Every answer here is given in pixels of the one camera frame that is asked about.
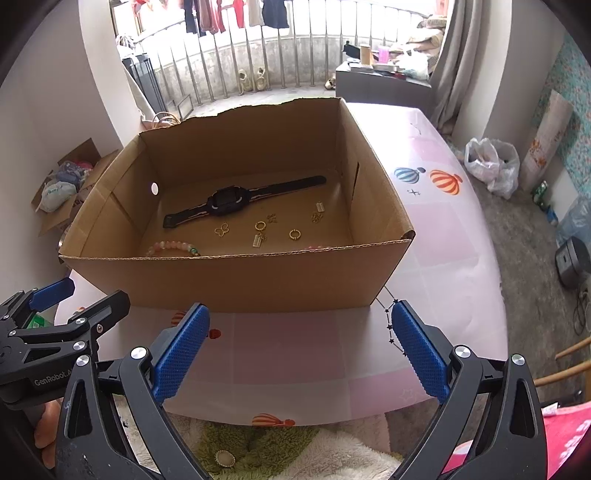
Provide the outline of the gold basket charm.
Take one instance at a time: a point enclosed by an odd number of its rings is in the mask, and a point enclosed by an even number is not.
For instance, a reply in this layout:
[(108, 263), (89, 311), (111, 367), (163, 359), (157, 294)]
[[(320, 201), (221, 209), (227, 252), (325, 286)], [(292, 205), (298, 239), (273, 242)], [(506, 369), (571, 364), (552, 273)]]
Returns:
[(253, 248), (262, 247), (264, 240), (266, 240), (266, 235), (263, 234), (263, 232), (257, 232), (256, 235), (254, 235), (254, 238), (252, 241), (252, 247)]

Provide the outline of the black digital wristwatch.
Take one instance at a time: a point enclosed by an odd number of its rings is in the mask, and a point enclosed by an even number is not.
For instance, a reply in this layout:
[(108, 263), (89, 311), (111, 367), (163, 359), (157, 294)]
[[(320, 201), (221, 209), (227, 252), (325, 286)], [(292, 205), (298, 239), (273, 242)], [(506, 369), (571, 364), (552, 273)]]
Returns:
[(228, 186), (215, 191), (202, 204), (166, 214), (162, 221), (162, 227), (164, 229), (174, 229), (204, 216), (228, 216), (245, 209), (252, 202), (322, 186), (325, 183), (327, 183), (327, 178), (317, 175), (250, 189), (235, 185)]

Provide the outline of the gold abacus charm keychain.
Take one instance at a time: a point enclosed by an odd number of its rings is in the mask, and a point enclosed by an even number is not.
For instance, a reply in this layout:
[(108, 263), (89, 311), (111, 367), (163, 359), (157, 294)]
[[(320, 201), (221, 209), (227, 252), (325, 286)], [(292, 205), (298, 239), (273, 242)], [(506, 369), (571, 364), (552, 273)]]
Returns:
[(325, 206), (322, 202), (315, 203), (315, 212), (311, 214), (311, 222), (318, 223), (322, 221), (325, 215)]

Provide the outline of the small open cardboard box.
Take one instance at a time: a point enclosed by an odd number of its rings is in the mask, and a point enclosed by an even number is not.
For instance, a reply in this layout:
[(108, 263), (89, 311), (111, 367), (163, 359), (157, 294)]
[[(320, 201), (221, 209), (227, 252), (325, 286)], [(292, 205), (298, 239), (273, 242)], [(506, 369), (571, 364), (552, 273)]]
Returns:
[(39, 236), (67, 228), (118, 153), (101, 156), (87, 139), (57, 162), (31, 200), (41, 221)]

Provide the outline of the green shaggy rug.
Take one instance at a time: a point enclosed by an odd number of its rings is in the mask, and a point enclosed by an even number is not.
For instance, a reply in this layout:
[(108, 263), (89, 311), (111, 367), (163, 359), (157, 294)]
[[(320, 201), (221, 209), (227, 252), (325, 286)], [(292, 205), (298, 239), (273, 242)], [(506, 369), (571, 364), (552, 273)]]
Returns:
[(212, 479), (272, 479), (317, 437), (318, 427), (249, 427), (206, 422), (193, 455)]

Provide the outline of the pink balloon print tablecloth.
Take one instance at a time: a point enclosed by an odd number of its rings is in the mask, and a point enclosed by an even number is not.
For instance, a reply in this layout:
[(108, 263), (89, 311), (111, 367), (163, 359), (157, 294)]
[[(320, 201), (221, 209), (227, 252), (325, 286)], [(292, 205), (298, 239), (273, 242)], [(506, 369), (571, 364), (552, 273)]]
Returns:
[[(233, 424), (301, 426), (424, 401), (426, 393), (408, 360), (390, 341), (387, 309), (394, 299), (409, 301), (451, 342), (483, 357), (506, 358), (499, 267), (467, 174), (421, 111), (346, 104), (414, 227), (406, 254), (366, 307), (263, 313), (208, 308), (207, 341), (179, 393), (166, 402), (169, 411)], [(74, 305), (113, 292), (71, 270)], [(129, 315), (101, 338), (100, 356), (116, 358), (149, 342), (175, 312), (188, 307), (132, 304)]]

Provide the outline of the gold butterfly charm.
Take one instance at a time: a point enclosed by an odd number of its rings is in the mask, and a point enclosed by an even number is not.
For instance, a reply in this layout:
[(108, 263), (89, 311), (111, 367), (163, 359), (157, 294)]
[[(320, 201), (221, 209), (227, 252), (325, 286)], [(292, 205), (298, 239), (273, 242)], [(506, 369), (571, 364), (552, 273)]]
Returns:
[(214, 229), (214, 233), (217, 234), (218, 237), (222, 238), (229, 232), (228, 223), (222, 223), (221, 226)]

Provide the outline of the grey round bin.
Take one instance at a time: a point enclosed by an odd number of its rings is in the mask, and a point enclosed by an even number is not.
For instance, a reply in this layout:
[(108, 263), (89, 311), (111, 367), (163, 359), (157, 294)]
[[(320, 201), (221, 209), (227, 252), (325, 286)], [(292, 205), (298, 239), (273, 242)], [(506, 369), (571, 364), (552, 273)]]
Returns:
[(555, 266), (561, 285), (576, 290), (590, 278), (590, 253), (586, 244), (569, 237), (555, 253)]

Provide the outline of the brown cardboard box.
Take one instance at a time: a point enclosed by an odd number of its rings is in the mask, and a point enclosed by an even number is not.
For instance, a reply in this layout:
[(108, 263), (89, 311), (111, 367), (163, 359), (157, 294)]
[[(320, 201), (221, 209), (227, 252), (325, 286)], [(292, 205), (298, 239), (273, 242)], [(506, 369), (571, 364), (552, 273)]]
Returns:
[(414, 236), (349, 105), (302, 98), (138, 134), (59, 254), (135, 306), (318, 311), (370, 305)]

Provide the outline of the white plastic bag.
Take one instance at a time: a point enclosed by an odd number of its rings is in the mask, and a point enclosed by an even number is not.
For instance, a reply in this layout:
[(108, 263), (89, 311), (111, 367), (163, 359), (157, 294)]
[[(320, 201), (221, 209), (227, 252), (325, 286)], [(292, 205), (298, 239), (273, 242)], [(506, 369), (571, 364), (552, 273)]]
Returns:
[(507, 142), (483, 138), (471, 139), (465, 147), (464, 166), (487, 190), (509, 200), (519, 186), (520, 158)]

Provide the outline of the rolled white poster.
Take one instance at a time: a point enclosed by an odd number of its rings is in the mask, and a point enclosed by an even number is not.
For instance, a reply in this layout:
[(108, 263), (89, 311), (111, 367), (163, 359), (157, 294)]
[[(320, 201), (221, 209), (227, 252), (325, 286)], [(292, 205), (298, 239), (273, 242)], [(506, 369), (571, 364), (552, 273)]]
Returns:
[(552, 90), (540, 126), (520, 168), (519, 183), (532, 192), (553, 160), (573, 113), (573, 105)]

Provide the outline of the dark cabinet with clutter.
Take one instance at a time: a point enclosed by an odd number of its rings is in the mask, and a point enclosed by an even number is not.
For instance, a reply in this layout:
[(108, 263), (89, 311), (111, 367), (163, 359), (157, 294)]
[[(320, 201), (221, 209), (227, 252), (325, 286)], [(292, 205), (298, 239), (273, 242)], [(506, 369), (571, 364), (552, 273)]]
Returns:
[(428, 81), (402, 73), (362, 65), (361, 48), (346, 41), (345, 60), (335, 68), (335, 96), (349, 103), (385, 104), (420, 109), (430, 116), (434, 94)]

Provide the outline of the grey curtain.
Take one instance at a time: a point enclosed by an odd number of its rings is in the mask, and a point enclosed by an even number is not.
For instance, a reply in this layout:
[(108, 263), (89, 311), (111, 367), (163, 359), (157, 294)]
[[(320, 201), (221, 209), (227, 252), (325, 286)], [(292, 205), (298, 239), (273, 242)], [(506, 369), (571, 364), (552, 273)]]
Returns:
[(431, 77), (434, 107), (431, 122), (440, 133), (452, 133), (466, 98), (481, 34), (483, 2), (453, 1), (440, 56)]

